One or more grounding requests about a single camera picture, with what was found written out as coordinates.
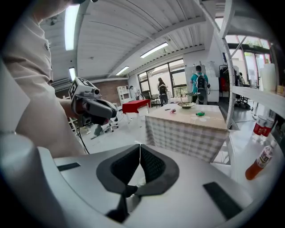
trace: red bottle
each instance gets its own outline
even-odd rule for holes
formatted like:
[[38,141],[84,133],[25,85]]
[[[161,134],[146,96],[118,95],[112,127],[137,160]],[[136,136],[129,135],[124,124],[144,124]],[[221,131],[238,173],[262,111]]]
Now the red bottle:
[[272,140],[269,146],[264,147],[263,151],[255,162],[245,171],[245,177],[252,180],[256,175],[264,169],[273,156],[273,149],[277,145],[275,140]]

